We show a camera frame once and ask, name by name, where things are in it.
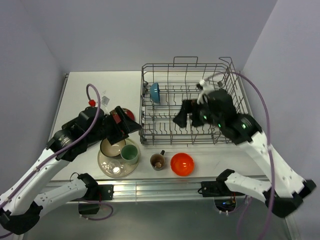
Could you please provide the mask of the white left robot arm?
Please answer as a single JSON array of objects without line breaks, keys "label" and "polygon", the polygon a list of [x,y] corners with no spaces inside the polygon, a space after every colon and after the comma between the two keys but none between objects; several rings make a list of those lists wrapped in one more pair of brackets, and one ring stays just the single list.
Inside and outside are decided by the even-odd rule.
[{"label": "white left robot arm", "polygon": [[0,196],[0,224],[5,230],[22,235],[41,217],[69,201],[99,198],[99,185],[88,173],[82,173],[54,190],[44,193],[41,190],[92,145],[105,139],[111,144],[118,143],[142,128],[120,106],[115,112],[119,122],[102,109],[88,106],[76,118],[62,125],[33,166]]}]

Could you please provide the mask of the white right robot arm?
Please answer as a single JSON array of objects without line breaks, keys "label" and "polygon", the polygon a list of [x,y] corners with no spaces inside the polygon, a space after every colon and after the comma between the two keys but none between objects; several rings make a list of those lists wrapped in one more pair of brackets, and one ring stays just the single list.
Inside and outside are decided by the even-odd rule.
[{"label": "white right robot arm", "polygon": [[226,90],[213,90],[198,99],[184,99],[173,122],[181,128],[215,125],[233,144],[247,153],[268,178],[261,181],[243,176],[232,169],[224,170],[215,180],[222,195],[231,192],[253,197],[271,212],[285,218],[296,211],[316,184],[298,175],[270,145],[266,133],[249,114],[237,112]]}]

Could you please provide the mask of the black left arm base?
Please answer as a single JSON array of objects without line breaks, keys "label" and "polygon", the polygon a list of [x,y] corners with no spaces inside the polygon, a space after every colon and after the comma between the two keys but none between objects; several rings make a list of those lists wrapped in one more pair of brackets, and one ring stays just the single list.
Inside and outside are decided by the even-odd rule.
[{"label": "black left arm base", "polygon": [[91,190],[84,197],[74,200],[77,202],[78,213],[83,218],[103,218],[102,213],[106,211],[110,217],[114,211],[109,201],[113,199],[114,186],[112,184],[99,185],[96,190]]}]

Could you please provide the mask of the dark bowl beige inside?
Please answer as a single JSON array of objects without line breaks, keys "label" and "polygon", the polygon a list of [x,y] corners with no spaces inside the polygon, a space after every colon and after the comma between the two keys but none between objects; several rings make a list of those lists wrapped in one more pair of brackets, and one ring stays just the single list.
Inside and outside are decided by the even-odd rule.
[{"label": "dark bowl beige inside", "polygon": [[108,139],[104,139],[100,143],[100,151],[104,156],[108,158],[114,158],[121,154],[122,148],[125,145],[126,145],[125,140],[121,140],[115,144],[110,144]]}]

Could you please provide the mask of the orange plastic bowl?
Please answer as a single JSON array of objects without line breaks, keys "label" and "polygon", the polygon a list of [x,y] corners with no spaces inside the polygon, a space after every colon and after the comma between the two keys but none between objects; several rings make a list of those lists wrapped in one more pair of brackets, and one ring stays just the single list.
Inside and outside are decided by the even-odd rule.
[{"label": "orange plastic bowl", "polygon": [[187,153],[177,153],[170,160],[171,170],[180,177],[189,176],[194,168],[195,162],[193,158]]}]

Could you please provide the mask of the blue ceramic bowl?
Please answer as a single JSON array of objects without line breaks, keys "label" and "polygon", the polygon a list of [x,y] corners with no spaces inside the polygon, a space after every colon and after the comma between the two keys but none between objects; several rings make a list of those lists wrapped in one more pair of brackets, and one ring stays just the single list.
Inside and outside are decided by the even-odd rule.
[{"label": "blue ceramic bowl", "polygon": [[160,99],[160,88],[159,88],[159,84],[157,82],[153,83],[150,86],[150,99],[156,103],[159,104],[161,99]]}]

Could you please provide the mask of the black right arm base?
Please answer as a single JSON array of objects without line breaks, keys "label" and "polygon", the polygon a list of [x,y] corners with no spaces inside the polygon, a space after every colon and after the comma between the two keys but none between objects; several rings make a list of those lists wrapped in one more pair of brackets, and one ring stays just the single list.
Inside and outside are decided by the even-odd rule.
[{"label": "black right arm base", "polygon": [[241,209],[247,196],[243,193],[230,191],[222,182],[202,181],[197,193],[203,198],[214,198],[214,206],[219,214],[229,215],[231,212]]}]

